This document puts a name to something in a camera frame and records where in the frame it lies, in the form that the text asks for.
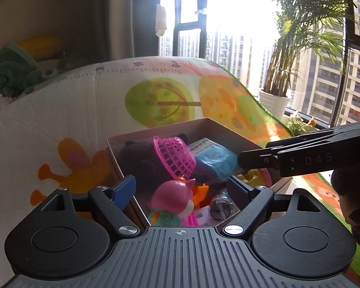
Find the gloved hand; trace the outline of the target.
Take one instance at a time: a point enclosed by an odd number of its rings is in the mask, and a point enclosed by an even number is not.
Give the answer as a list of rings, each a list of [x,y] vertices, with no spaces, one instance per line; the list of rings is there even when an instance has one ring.
[[[360,167],[335,169],[331,184],[339,195],[339,203],[346,223],[360,245]]]

